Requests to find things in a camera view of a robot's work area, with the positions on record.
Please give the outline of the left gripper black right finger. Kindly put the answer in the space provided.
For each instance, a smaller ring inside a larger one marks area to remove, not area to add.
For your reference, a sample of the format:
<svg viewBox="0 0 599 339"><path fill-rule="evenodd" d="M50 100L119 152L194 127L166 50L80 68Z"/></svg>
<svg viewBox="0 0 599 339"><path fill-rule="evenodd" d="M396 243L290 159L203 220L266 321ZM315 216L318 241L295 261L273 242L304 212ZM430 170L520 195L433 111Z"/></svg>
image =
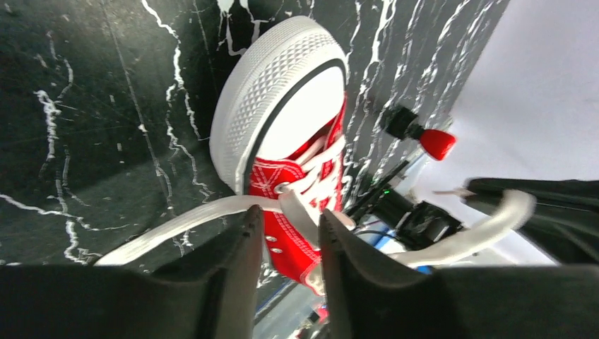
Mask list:
<svg viewBox="0 0 599 339"><path fill-rule="evenodd" d="M598 267L420 273L320 219L332 338L597 338Z"/></svg>

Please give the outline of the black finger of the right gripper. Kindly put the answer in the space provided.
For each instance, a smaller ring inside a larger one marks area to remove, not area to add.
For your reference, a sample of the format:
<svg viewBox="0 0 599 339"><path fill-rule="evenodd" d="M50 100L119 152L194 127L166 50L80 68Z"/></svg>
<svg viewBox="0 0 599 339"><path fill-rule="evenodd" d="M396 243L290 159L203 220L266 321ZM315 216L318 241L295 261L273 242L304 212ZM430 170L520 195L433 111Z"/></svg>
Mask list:
<svg viewBox="0 0 599 339"><path fill-rule="evenodd" d="M519 232L560 263L598 264L598 181L475 178L463 202L481 213L494 210L503 191L536 198L535 210Z"/></svg>

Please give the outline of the red canvas sneaker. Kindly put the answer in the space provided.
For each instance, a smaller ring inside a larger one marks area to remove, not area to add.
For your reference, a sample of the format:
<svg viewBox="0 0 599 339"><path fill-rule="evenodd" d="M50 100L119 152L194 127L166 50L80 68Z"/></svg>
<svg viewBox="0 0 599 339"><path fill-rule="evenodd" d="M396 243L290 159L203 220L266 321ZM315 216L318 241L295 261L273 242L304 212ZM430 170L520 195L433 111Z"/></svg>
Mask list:
<svg viewBox="0 0 599 339"><path fill-rule="evenodd" d="M238 196L276 199L281 184L308 175L304 156L344 138L345 54L332 34L306 16L285 19L260 36L228 76L215 108L210 156L220 179ZM342 209L340 169L325 163L320 179L338 179L311 206ZM264 211L264 244L285 277L324 295L318 241L310 244L282 213Z"/></svg>

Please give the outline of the white shoelace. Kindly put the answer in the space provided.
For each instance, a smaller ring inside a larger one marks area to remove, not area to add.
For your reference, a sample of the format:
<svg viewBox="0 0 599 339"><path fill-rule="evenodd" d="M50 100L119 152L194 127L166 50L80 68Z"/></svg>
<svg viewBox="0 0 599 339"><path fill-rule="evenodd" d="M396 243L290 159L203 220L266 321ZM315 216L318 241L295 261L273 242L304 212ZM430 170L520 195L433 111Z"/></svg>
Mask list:
<svg viewBox="0 0 599 339"><path fill-rule="evenodd" d="M186 232L197 225L225 215L241 213L252 206L265 211L282 213L299 233L310 243L319 239L316 225L320 217L318 208L309 204L309 198L323 198L325 189L332 188L338 177L320 179L322 166L332 162L340 169L340 154L345 139L339 138L321 154L312 146L304 156L302 169L308 175L293 184L281 184L276 199L260 196L230 196L189 210L159 227L116 248L97 260L99 266L122 266L135 261L166 240ZM488 219L474 228L459 232L423 250L392 253L390 257L410 268L438 266L455 263L486 249L523 226L533 214L535 197L517 190L506 190L498 209Z"/></svg>

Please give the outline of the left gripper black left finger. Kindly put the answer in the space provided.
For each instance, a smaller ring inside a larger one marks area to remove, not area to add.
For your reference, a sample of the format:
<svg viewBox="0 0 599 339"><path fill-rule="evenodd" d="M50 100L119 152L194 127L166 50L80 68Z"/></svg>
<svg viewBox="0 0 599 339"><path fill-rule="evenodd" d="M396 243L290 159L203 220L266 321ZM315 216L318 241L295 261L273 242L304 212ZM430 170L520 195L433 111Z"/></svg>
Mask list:
<svg viewBox="0 0 599 339"><path fill-rule="evenodd" d="M116 266L3 266L2 338L250 338L263 212L151 274Z"/></svg>

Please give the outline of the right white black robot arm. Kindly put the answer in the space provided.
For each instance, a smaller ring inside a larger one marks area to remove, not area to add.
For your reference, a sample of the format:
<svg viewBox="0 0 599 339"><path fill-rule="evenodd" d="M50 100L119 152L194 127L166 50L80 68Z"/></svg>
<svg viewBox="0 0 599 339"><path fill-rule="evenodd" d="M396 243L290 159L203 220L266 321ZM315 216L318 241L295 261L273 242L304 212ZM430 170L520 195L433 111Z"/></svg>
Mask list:
<svg viewBox="0 0 599 339"><path fill-rule="evenodd" d="M598 181L474 178L465 185L462 202L490 213L505 190L536 198L535 211L519 230L527 240L560 263L598 263ZM359 218L372 214L396 232L409 249L423 249L463 230L460 221L431 203L412 203L390 186L369 193L349 210Z"/></svg>

